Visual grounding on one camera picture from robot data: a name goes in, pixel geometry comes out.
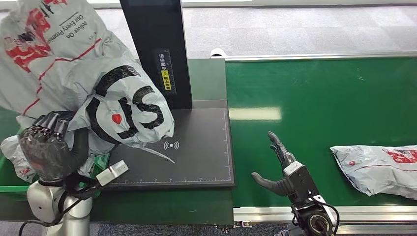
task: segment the gray floor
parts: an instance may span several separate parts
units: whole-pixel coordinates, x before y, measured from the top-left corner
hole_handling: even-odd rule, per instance
[[[122,10],[98,10],[107,27],[136,53]],[[6,13],[0,13],[0,19]],[[355,8],[187,8],[188,56],[208,58],[213,48],[237,56],[417,51],[417,6]],[[0,222],[1,236],[20,223]],[[40,235],[30,226],[25,236]],[[278,227],[239,229],[231,236],[273,236]],[[213,227],[91,226],[92,236],[220,235]]]

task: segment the wireless symbol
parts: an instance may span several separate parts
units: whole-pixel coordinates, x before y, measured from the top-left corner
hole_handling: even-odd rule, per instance
[[[173,144],[170,144],[169,142],[165,142],[164,143],[164,149],[167,150],[167,149],[170,149],[170,148],[178,149],[179,148],[179,142],[176,141]]]

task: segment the package on conveyor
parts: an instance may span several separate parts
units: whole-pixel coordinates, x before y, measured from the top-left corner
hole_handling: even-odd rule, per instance
[[[334,146],[345,176],[360,192],[401,195],[417,200],[417,145],[404,147]]]

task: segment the scale platform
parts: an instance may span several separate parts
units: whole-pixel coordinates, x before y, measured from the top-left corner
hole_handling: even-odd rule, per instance
[[[194,101],[193,106],[189,110],[172,110],[174,136],[148,144],[146,147],[154,153],[125,145],[116,148],[110,164],[124,160],[129,171],[110,183],[109,188],[235,186],[227,101]]]

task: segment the red heart logo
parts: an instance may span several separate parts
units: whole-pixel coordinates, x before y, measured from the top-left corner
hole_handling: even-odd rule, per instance
[[[113,120],[114,123],[120,124],[121,123],[121,115],[120,114],[112,115],[112,120]]]

